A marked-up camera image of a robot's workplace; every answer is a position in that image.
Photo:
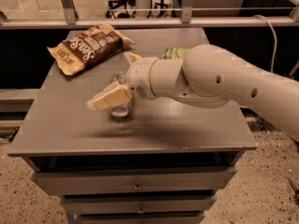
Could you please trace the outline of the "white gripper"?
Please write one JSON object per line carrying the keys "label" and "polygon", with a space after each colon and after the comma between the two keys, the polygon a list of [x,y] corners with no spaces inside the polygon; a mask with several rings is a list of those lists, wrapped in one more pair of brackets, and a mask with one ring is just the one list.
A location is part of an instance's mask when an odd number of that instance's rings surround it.
{"label": "white gripper", "polygon": [[129,103],[133,96],[147,100],[156,98],[150,86],[150,69],[158,61],[158,58],[141,58],[140,55],[130,51],[126,51],[124,57],[130,64],[125,73],[126,85],[128,87],[121,85],[118,81],[110,83],[88,101],[87,107],[92,111],[104,110]]}

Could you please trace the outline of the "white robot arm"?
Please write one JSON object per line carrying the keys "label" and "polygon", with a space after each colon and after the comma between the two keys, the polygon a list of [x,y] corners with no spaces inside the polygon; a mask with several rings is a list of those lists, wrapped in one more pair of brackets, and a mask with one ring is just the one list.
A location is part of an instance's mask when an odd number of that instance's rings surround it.
{"label": "white robot arm", "polygon": [[265,71],[232,52],[209,44],[182,59],[124,54],[124,81],[113,81],[88,101],[93,111],[124,105],[134,98],[168,97],[186,105],[218,108],[229,101],[254,113],[299,141],[299,82]]}

